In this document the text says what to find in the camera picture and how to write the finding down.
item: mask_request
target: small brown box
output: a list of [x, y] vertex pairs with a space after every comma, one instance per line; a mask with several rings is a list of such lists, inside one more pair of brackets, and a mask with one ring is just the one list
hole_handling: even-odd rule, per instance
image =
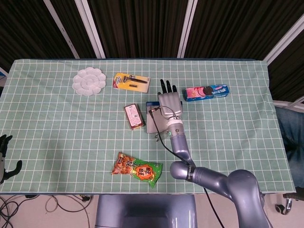
[[127, 105], [124, 107], [131, 130], [144, 126], [142, 114], [136, 104]]

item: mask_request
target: robotic hand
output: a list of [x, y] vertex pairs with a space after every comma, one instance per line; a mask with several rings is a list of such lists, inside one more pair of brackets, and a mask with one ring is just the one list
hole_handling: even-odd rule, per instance
[[22, 161], [19, 160], [17, 162], [16, 168], [13, 171], [6, 172], [4, 165], [5, 165], [5, 156], [6, 156], [6, 151], [8, 149], [8, 144], [9, 141], [12, 139], [13, 136], [6, 137], [6, 134], [0, 137], [0, 156], [1, 156], [1, 161], [0, 161], [0, 184], [2, 184], [5, 180], [8, 178], [17, 175], [22, 167]]
[[176, 87], [169, 81], [167, 89], [161, 80], [162, 94], [158, 93], [161, 114], [168, 120], [173, 154], [181, 159], [171, 164], [170, 173], [176, 179], [187, 180], [222, 195], [234, 202], [240, 228], [272, 228], [263, 210], [264, 196], [256, 177], [249, 171], [236, 170], [228, 176], [205, 167], [196, 167], [187, 145], [181, 120], [182, 106]]

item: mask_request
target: yellow packaging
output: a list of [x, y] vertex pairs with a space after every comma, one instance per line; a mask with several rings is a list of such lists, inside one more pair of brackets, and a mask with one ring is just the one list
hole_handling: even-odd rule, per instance
[[117, 73], [113, 80], [114, 88], [133, 90], [143, 93], [148, 92], [149, 84], [149, 77], [129, 75], [124, 73]]

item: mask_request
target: flower-shaped palette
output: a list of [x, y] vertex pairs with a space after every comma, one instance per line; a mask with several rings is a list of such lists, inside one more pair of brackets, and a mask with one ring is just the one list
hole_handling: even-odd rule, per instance
[[104, 87], [105, 75], [97, 68], [88, 67], [80, 70], [73, 78], [72, 88], [80, 95], [98, 94]]

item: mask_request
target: oreo cookie box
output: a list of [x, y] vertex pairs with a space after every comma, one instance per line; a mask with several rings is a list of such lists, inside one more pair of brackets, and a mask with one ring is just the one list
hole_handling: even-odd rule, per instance
[[225, 97], [229, 94], [229, 89], [226, 84], [209, 85], [205, 87], [187, 88], [185, 92], [186, 101], [198, 101], [205, 99], [212, 99], [218, 97]]

